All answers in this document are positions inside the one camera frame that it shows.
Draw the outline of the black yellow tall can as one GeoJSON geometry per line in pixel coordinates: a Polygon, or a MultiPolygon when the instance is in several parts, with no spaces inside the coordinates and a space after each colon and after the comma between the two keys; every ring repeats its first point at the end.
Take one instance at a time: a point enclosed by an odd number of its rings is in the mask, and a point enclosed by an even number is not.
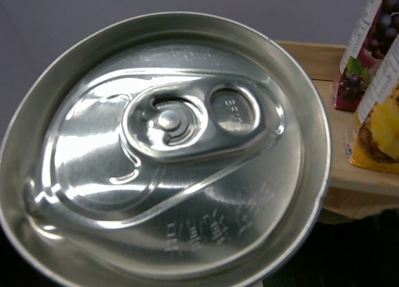
{"type": "Polygon", "coordinates": [[[320,96],[279,44],[147,14],[27,93],[1,146],[1,226],[64,286],[251,286],[307,238],[331,156],[320,96]]]}

